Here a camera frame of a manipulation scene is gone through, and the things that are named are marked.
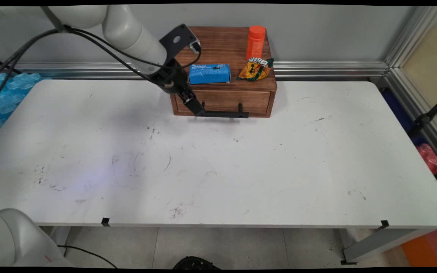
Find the table top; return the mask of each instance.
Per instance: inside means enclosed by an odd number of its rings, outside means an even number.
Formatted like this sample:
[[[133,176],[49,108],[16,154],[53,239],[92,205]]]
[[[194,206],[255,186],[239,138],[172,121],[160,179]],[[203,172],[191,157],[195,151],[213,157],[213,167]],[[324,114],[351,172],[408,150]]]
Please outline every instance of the table top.
[[[368,82],[278,82],[270,118],[173,116],[145,81],[43,80],[0,130],[39,225],[437,228],[437,181]]]

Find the wooden drawer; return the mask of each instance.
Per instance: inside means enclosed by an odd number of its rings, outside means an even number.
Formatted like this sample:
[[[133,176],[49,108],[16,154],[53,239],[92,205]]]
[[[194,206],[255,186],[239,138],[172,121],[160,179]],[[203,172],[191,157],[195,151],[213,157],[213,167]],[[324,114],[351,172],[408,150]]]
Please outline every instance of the wooden drawer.
[[[249,112],[250,116],[266,116],[271,92],[197,90],[195,94],[200,102],[205,102],[205,109],[209,111],[238,111],[238,104],[242,103],[243,111]],[[177,115],[193,116],[180,97],[172,94],[171,99],[176,101]]]
[[[248,42],[248,28],[233,27],[190,27],[201,42],[201,58],[196,64],[229,64],[229,83],[204,83],[191,85],[199,102],[205,102],[208,111],[238,111],[242,103],[243,111],[251,117],[269,118],[276,96],[276,77],[272,67],[265,79],[249,82],[238,81],[237,75],[244,68]],[[262,58],[271,58],[267,35],[264,39]],[[176,60],[188,64],[196,59],[189,48],[184,48]],[[173,113],[180,116],[193,114],[175,94],[170,95]]]

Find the yellow snack package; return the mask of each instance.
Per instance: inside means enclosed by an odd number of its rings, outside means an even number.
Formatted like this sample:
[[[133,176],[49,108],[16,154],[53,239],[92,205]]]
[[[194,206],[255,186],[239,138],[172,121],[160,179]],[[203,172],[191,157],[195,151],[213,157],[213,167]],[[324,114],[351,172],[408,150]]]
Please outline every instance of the yellow snack package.
[[[274,59],[263,60],[261,58],[252,57],[247,60],[246,66],[237,76],[237,80],[248,80],[250,82],[264,79],[271,70]]]

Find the floor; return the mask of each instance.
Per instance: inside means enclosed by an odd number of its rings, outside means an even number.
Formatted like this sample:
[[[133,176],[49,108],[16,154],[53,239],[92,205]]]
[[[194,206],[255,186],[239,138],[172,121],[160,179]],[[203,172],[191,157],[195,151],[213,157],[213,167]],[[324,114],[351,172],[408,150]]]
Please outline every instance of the floor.
[[[361,238],[371,230],[359,230]],[[73,227],[67,245],[94,252],[118,268],[171,269],[199,256],[220,269],[285,269],[409,266],[401,247],[340,265],[340,233],[333,229]],[[78,267],[107,268],[105,261],[68,249]]]

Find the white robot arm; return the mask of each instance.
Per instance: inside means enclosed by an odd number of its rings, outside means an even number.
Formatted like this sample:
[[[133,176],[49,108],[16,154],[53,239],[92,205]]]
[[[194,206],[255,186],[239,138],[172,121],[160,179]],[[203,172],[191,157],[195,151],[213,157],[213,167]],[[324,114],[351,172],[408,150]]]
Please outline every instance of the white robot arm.
[[[65,25],[92,28],[102,24],[105,39],[127,54],[155,64],[165,64],[166,49],[136,19],[129,5],[49,6]],[[40,7],[0,6],[0,19],[36,17],[47,19]],[[141,73],[151,75],[160,68],[136,60],[129,60]]]
[[[61,31],[70,30],[63,25],[90,28],[102,24],[102,33],[109,44],[127,54],[129,61],[149,81],[158,84],[166,93],[177,94],[195,116],[248,118],[248,112],[242,111],[242,104],[239,104],[238,112],[205,111],[204,104],[197,100],[188,84],[187,72],[175,59],[185,46],[199,54],[198,58],[201,54],[200,41],[184,24],[158,40],[132,15],[128,5],[0,7],[0,18],[5,17],[47,18],[57,29],[60,26]]]

